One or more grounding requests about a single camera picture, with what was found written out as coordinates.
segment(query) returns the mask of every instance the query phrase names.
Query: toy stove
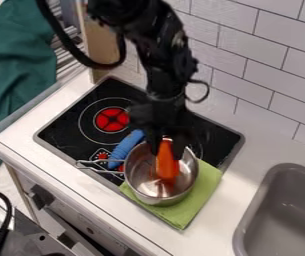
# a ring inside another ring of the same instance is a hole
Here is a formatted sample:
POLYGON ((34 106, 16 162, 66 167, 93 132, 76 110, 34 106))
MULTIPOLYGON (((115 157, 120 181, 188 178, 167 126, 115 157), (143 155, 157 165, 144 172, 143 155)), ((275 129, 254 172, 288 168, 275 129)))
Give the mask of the toy stove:
MULTIPOLYGON (((71 164, 77 160, 107 159, 132 131, 127 108, 144 102, 143 91, 108 78, 38 132, 36 141, 71 164)), ((241 135, 196 114, 192 117, 191 123, 198 132, 189 147, 197 158, 217 168, 226 168, 242 144, 241 135)), ((93 167, 106 169, 107 163, 98 162, 93 167)), ((114 171, 122 172, 123 167, 114 171)), ((124 181, 123 174, 96 175, 117 186, 124 181)))

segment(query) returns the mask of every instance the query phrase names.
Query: white countertop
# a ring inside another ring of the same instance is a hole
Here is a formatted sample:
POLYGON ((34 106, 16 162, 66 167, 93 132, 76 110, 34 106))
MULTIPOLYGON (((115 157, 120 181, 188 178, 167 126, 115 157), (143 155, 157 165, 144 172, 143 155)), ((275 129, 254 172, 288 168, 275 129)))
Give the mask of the white countertop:
MULTIPOLYGON (((125 78, 130 82, 144 82, 142 77, 127 72, 125 78)), ((75 200, 88 218, 100 219, 147 254, 233 256, 234 230, 266 172, 279 163, 305 166, 305 145, 257 130, 217 104, 199 105, 199 113, 241 132, 246 142, 190 226, 184 231, 174 230, 34 142, 33 135, 42 126, 92 87, 88 72, 83 72, 49 96, 0 133, 0 155, 44 182, 51 191, 75 200)))

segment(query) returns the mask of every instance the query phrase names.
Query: stainless steel pot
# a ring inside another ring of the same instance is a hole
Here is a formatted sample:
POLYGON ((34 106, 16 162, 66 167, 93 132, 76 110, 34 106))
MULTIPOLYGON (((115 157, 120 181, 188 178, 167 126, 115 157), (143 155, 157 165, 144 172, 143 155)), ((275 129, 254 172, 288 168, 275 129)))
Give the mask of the stainless steel pot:
MULTIPOLYGON (((141 202, 155 206, 170 206, 180 202, 191 191, 198 176, 199 170, 196 156, 188 147, 185 148, 183 158, 179 162, 179 175, 172 185, 163 182, 160 178, 151 173, 154 160, 155 156, 152 155, 149 145, 146 142, 143 142, 133 148, 126 160, 114 161, 124 162, 126 182, 141 202)), ((79 169, 91 169, 97 173, 119 173, 108 170, 97 170, 92 167, 80 167, 79 165, 101 161, 104 160, 78 161, 77 167, 79 169)))

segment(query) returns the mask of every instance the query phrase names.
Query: sink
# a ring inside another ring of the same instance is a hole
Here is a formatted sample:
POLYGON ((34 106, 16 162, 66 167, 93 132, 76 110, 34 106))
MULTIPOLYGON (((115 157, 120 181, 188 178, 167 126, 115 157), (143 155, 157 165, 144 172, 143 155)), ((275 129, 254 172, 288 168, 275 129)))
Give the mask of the sink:
POLYGON ((237 256, 305 256, 305 167, 266 175, 233 237, 237 256))

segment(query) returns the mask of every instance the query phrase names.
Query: green fabric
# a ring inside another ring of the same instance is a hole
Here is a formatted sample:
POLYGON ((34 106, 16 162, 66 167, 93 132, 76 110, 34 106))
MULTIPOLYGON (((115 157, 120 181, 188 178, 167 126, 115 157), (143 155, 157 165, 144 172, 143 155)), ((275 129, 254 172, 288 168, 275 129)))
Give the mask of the green fabric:
POLYGON ((192 191, 183 201, 176 205, 168 207, 146 205, 136 198, 126 182, 120 186, 120 191, 172 227, 180 230, 185 229, 214 193, 222 177, 220 170, 202 160, 198 160, 198 162, 199 175, 192 191))
POLYGON ((52 37, 34 0, 0 6, 0 121, 55 83, 52 37))

